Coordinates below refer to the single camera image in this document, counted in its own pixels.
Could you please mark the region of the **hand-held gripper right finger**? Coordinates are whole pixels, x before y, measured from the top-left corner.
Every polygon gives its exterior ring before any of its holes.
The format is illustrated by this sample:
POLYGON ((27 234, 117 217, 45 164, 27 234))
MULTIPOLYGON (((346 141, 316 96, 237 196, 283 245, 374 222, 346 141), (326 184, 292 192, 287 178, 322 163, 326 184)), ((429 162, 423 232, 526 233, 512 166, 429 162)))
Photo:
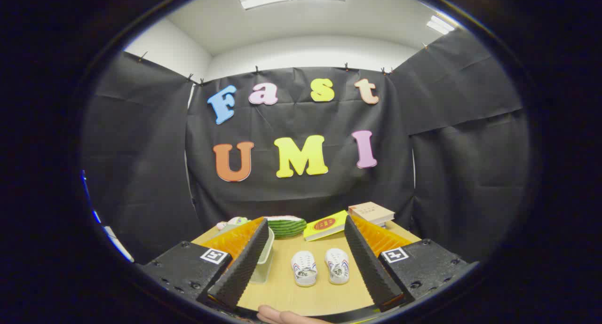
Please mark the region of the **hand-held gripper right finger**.
POLYGON ((432 296, 476 268, 432 239, 412 242, 356 215, 344 234, 368 294, 385 312, 432 296))

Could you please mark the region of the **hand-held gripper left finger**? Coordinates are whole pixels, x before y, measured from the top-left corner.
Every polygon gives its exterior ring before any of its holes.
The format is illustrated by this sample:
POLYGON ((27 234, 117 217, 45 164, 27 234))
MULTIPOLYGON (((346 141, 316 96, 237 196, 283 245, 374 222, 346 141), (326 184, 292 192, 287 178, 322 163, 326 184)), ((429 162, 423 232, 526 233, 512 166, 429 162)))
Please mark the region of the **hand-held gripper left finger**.
POLYGON ((259 217, 201 245, 174 245, 140 270, 188 303, 234 310, 268 238, 268 221, 259 217))

